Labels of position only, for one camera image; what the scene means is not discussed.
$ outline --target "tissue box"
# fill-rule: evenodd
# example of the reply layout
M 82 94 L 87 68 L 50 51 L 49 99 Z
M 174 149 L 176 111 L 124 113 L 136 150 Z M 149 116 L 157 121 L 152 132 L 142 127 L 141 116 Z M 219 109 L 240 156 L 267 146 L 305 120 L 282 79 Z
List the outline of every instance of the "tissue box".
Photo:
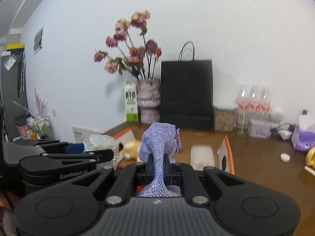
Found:
M 315 133 L 300 131 L 299 128 L 296 127 L 291 141 L 295 151 L 308 152 L 314 146 Z

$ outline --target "drawstring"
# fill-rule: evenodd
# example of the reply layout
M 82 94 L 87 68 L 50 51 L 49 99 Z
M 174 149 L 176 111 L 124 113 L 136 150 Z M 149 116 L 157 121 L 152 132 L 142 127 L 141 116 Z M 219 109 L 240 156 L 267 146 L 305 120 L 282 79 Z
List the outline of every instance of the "drawstring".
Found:
M 181 139 L 179 138 L 179 129 L 176 130 L 175 138 L 176 138 L 176 142 L 177 142 L 176 152 L 178 154 L 180 154 L 182 152 L 182 144 L 181 144 Z

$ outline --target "yellow mug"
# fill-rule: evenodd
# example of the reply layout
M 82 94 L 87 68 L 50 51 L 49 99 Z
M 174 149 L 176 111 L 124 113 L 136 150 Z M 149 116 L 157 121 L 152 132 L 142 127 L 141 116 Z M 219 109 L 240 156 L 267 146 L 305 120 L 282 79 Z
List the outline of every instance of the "yellow mug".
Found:
M 305 159 L 306 165 L 315 169 L 315 147 L 308 151 Z

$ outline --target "ceiling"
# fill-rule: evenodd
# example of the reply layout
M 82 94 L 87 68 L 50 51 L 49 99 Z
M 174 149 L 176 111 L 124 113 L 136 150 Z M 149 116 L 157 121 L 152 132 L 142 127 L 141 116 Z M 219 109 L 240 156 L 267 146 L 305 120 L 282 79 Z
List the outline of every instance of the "ceiling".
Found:
M 11 28 L 21 29 L 42 0 L 0 0 L 0 46 Z

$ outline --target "wooden table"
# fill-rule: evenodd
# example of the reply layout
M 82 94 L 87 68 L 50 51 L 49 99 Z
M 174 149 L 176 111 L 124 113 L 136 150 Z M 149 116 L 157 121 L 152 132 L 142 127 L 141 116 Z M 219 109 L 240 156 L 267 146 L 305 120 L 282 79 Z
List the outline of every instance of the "wooden table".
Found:
M 123 123 L 108 131 L 107 134 L 113 136 L 128 126 L 132 127 L 137 139 L 141 139 L 143 132 L 148 128 L 140 123 Z M 177 162 L 188 164 L 190 164 L 192 145 L 210 145 L 216 154 L 224 136 L 224 133 L 215 131 L 183 129 L 180 134 L 184 152 L 175 154 L 174 158 Z M 290 143 L 275 139 L 240 138 L 234 133 L 228 134 L 228 137 L 232 148 L 235 174 L 293 198 L 301 209 L 300 222 L 294 236 L 314 236 L 315 176 L 304 170 L 306 154 L 294 152 Z M 280 161 L 281 153 L 288 153 L 291 156 L 289 163 Z M 132 162 L 134 161 L 123 160 L 119 165 L 125 166 Z

